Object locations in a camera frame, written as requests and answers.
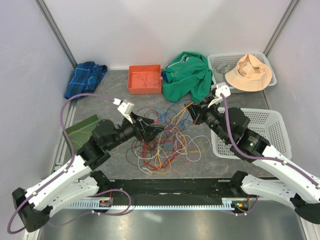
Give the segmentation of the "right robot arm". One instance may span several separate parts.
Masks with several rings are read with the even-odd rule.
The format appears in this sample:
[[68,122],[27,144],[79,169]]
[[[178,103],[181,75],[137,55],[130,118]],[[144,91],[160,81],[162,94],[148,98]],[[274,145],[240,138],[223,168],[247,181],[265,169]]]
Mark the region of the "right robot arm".
[[219,111],[214,101],[191,103],[186,108],[194,125],[205,123],[239,159],[258,166],[282,184],[268,183],[246,172],[232,177],[229,191],[235,197],[244,193],[269,198],[293,209],[304,220],[320,223],[320,179],[281,154],[265,137],[249,129],[250,119],[237,107]]

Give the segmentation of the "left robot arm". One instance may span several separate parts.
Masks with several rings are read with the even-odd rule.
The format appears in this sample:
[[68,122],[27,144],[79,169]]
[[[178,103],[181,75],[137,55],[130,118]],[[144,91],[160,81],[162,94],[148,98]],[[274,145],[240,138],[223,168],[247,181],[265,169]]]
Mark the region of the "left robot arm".
[[131,112],[120,125],[100,120],[87,142],[71,150],[71,159],[38,184],[12,192],[15,216],[23,229],[32,233],[62,208],[85,197],[106,196],[110,191],[107,177],[97,168],[110,158],[110,151],[135,138],[150,143],[164,130],[153,119]]

